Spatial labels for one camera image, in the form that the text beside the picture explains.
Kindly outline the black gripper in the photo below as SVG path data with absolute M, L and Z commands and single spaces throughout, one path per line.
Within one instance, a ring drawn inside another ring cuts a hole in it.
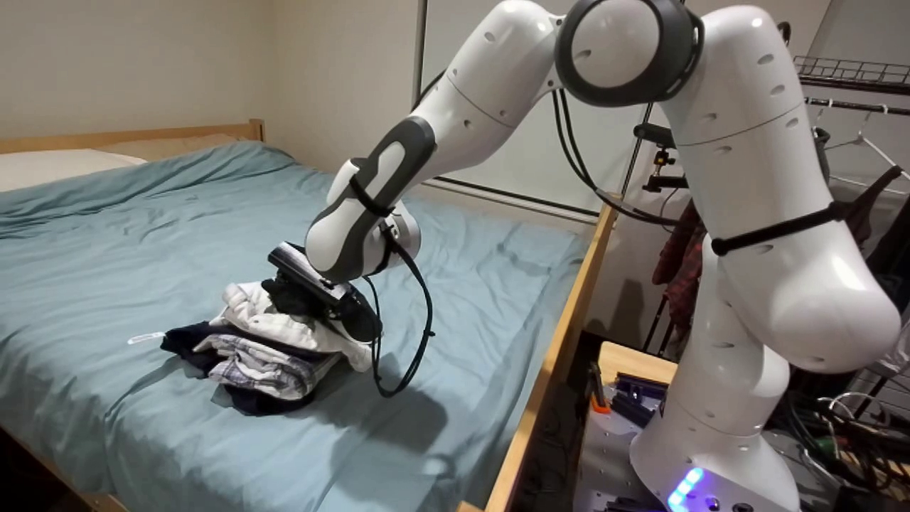
M 280 314 L 326 321 L 354 341 L 373 341 L 381 334 L 367 298 L 354 288 L 323 284 L 300 253 L 269 253 L 267 261 L 275 275 L 265 278 L 265 291 Z

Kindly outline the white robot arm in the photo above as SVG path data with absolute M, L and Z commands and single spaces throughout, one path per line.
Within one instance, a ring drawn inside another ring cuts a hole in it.
M 401 194 L 492 156 L 549 90 L 658 106 L 704 227 L 693 328 L 663 406 L 627 447 L 633 474 L 668 512 L 799 512 L 765 422 L 793 369 L 862 369 L 892 346 L 900 317 L 829 196 L 791 52 L 755 7 L 576 0 L 550 14 L 501 0 L 414 112 L 338 169 L 306 236 L 269 261 L 334 331 L 373 341 L 377 318 L 350 284 L 411 260 Z

